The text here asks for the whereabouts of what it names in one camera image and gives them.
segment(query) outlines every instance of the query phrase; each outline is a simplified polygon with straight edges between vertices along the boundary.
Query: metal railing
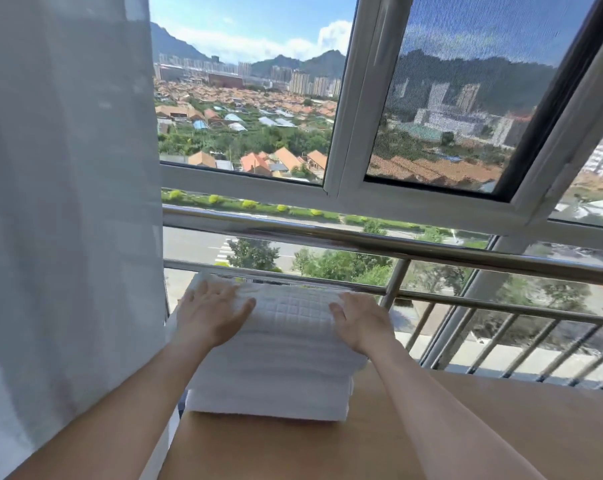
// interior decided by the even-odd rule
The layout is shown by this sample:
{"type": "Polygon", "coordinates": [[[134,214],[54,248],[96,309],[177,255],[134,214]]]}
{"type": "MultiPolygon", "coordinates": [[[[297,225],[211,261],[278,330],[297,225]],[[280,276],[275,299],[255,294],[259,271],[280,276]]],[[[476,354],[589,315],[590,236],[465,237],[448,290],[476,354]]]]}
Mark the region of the metal railing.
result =
{"type": "MultiPolygon", "coordinates": [[[[481,350],[472,365],[466,370],[467,374],[474,374],[484,363],[488,355],[504,338],[506,332],[520,317],[540,317],[550,319],[550,322],[538,332],[531,343],[522,348],[520,354],[505,368],[502,378],[509,378],[515,370],[537,349],[554,329],[563,321],[591,324],[583,335],[579,336],[569,347],[561,352],[547,367],[536,377],[538,382],[544,382],[552,375],[569,357],[575,354],[588,339],[601,330],[603,317],[599,315],[567,312],[536,306],[508,305],[493,303],[491,301],[464,298],[460,296],[443,296],[433,293],[402,290],[401,283],[408,271],[411,260],[463,266],[501,273],[524,274],[528,276],[567,280],[595,285],[603,285],[603,266],[586,265],[574,262],[510,255],[487,250],[476,250],[450,246],[447,244],[433,244],[422,241],[412,241],[389,236],[371,235],[321,226],[302,225],[285,221],[273,221],[251,216],[238,216],[210,212],[206,210],[163,205],[163,223],[168,227],[189,229],[194,231],[220,233],[253,239],[267,239],[277,242],[289,242],[305,246],[353,251],[357,253],[383,255],[397,258],[392,276],[386,287],[364,285],[360,283],[311,278],[293,274],[282,274],[271,271],[259,271],[234,267],[220,267],[209,264],[185,262],[180,260],[164,260],[164,267],[180,269],[183,271],[208,272],[220,276],[235,276],[246,279],[267,280],[270,282],[308,285],[329,289],[343,289],[357,292],[366,292],[381,296],[381,304],[389,309],[396,299],[411,299],[429,303],[419,319],[415,330],[412,332],[406,348],[408,351],[415,345],[425,323],[429,319],[436,304],[450,305],[466,308],[463,319],[457,324],[454,333],[444,344],[438,354],[433,368],[438,368],[439,359],[443,356],[452,357],[462,340],[460,337],[472,326],[472,320],[478,310],[508,313],[509,316],[500,325],[490,342],[481,350]]],[[[603,353],[594,357],[566,385],[576,386],[590,373],[603,363],[603,353]]],[[[596,388],[603,389],[603,381],[596,388]]]]}

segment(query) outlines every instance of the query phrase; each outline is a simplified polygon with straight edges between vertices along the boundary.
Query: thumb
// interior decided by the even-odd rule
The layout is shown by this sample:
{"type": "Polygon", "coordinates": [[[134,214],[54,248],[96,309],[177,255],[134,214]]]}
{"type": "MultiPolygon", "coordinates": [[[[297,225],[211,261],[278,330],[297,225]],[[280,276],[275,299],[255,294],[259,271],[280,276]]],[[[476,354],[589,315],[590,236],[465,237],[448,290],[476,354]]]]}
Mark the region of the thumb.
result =
{"type": "Polygon", "coordinates": [[[329,303],[328,307],[336,322],[345,322],[344,308],[342,308],[341,305],[338,303],[329,303]]]}
{"type": "Polygon", "coordinates": [[[258,301],[255,298],[248,298],[242,305],[242,309],[235,316],[242,322],[246,321],[246,319],[255,309],[255,305],[257,305],[257,302],[258,301]]]}

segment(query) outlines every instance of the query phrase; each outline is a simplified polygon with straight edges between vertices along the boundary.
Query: person's left hand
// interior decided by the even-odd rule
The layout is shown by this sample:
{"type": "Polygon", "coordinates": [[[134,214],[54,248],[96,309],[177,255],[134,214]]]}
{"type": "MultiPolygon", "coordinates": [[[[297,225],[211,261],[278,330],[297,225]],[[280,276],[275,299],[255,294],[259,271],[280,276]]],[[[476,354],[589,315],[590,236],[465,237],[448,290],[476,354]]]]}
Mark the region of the person's left hand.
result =
{"type": "Polygon", "coordinates": [[[203,281],[196,290],[186,290],[179,301],[178,327],[174,340],[187,346],[200,344],[208,349],[222,345],[239,330],[255,308],[255,298],[247,299],[240,311],[233,311],[237,285],[203,281]]]}

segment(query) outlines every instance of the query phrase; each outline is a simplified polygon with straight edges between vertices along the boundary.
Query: white towel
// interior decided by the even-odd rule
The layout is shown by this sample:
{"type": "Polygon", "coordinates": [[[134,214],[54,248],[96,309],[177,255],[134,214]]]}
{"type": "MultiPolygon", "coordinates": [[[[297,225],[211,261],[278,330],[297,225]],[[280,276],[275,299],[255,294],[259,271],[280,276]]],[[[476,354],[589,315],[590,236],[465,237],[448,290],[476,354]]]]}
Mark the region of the white towel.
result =
{"type": "MultiPolygon", "coordinates": [[[[196,274],[188,289],[202,280],[196,274]]],[[[245,283],[236,310],[254,296],[257,305],[235,337],[213,349],[188,384],[186,410],[298,419],[345,420],[353,374],[367,358],[333,331],[331,301],[338,292],[245,283]]],[[[167,321],[170,338],[176,313],[167,321]]]]}

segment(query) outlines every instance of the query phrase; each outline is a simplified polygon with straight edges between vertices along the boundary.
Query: sky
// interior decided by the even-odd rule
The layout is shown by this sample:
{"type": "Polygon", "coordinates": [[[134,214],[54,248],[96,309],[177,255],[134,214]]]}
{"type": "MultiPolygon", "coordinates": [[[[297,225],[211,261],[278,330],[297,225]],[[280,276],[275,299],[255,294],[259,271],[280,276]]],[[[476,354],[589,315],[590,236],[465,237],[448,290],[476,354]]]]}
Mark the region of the sky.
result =
{"type": "MultiPolygon", "coordinates": [[[[357,0],[150,0],[151,20],[229,63],[345,54],[357,0]]],[[[559,65],[594,0],[414,0],[402,51],[559,65]]]]}

